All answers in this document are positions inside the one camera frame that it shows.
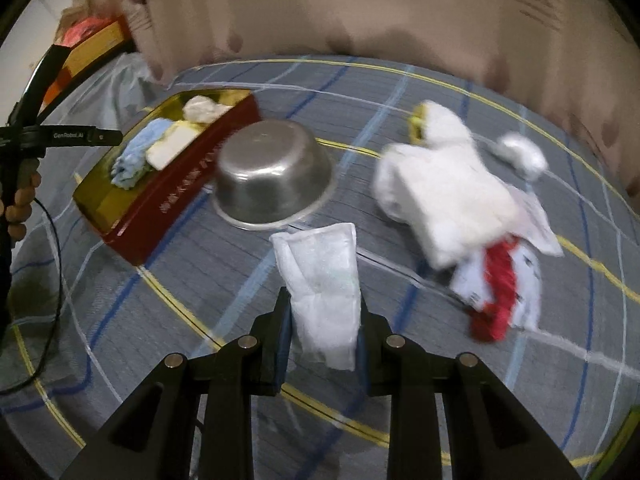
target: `white wall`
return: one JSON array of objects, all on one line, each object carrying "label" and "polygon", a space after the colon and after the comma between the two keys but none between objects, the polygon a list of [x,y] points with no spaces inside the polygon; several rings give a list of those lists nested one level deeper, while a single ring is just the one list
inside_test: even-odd
[{"label": "white wall", "polygon": [[51,46],[71,0],[31,0],[0,46],[0,124],[20,99],[33,69]]}]

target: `green object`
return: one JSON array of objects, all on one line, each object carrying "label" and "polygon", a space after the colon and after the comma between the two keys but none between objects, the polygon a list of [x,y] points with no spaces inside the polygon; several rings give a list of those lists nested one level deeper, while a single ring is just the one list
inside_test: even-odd
[{"label": "green object", "polygon": [[636,427],[640,423],[640,405],[632,406],[631,410],[629,410],[629,414],[626,416],[626,419],[618,434],[614,437],[609,444],[609,447],[604,452],[600,463],[593,469],[593,472],[589,475],[589,480],[600,480],[604,473],[611,467],[611,465],[616,461],[620,453],[623,449],[625,449],[626,444],[629,442],[629,439],[633,435]]}]

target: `beige fabric backdrop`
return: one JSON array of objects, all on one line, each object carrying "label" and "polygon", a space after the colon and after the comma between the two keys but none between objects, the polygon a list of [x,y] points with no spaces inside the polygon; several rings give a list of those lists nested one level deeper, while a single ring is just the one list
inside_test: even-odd
[{"label": "beige fabric backdrop", "polygon": [[218,60],[309,52],[471,79],[588,143],[640,208],[640,50],[607,0],[82,1],[124,12],[164,81]]}]

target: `white fluffy towel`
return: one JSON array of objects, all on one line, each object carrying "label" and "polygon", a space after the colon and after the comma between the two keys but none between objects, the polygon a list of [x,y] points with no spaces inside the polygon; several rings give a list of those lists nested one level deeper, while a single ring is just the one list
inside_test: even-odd
[{"label": "white fluffy towel", "polygon": [[436,103],[427,107],[422,145],[433,149],[386,145],[372,191],[390,218],[411,226],[428,263],[438,270],[510,232],[518,207],[485,168],[460,118]]},{"label": "white fluffy towel", "polygon": [[303,354],[336,370],[355,370],[360,327],[355,226],[276,233],[271,243],[291,294],[294,330]]}]

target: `red and white garment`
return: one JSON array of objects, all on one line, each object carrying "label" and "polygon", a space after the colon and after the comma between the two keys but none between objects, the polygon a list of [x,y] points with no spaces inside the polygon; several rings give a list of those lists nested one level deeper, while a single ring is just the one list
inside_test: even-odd
[{"label": "red and white garment", "polygon": [[538,328],[540,266],[520,238],[508,237],[476,251],[456,267],[449,287],[475,309],[471,333],[478,340],[501,340],[509,326]]}]

